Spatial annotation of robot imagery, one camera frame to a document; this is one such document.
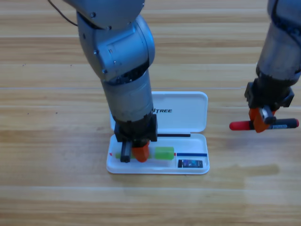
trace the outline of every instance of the black strip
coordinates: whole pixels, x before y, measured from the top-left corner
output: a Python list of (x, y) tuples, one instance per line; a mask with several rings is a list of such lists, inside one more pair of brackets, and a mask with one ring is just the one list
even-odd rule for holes
[(168, 134), (168, 133), (161, 133), (161, 134), (158, 134), (158, 137), (191, 137), (191, 134)]

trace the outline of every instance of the wood grain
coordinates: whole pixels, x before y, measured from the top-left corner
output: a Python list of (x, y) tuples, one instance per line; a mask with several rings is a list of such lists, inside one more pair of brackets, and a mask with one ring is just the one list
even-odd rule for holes
[[(75, 21), (74, 10), (54, 0)], [(301, 130), (231, 132), (248, 119), (269, 18), (266, 0), (150, 0), (153, 90), (209, 97), (211, 169), (113, 175), (109, 110), (77, 28), (46, 0), (0, 0), (0, 225), (299, 226)], [(292, 106), (301, 113), (301, 86)]]

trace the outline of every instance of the green block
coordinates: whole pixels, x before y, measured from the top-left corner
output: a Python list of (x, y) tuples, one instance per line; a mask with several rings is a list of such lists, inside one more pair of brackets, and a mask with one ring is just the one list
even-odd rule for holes
[(174, 147), (156, 147), (155, 159), (161, 159), (161, 160), (174, 159)]

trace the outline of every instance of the black cable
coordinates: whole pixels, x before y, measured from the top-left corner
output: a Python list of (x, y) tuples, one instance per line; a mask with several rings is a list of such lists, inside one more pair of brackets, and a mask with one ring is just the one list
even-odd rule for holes
[(58, 9), (58, 7), (56, 7), (55, 4), (52, 3), (51, 0), (48, 0), (48, 2), (52, 5), (53, 8), (55, 8), (55, 9), (58, 11), (59, 14), (61, 14), (61, 16), (62, 16), (65, 20), (67, 20), (70, 24), (73, 24), (74, 26), (77, 26), (77, 24), (74, 23), (74, 22), (72, 22), (71, 20), (69, 20), (69, 19), (68, 19), (68, 18), (67, 18), (67, 17), (66, 17), (59, 9)]

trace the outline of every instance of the red tip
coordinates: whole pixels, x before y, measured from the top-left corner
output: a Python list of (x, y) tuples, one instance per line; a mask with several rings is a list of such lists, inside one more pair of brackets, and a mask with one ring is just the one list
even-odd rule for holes
[(234, 121), (230, 123), (230, 130), (250, 130), (249, 121)]

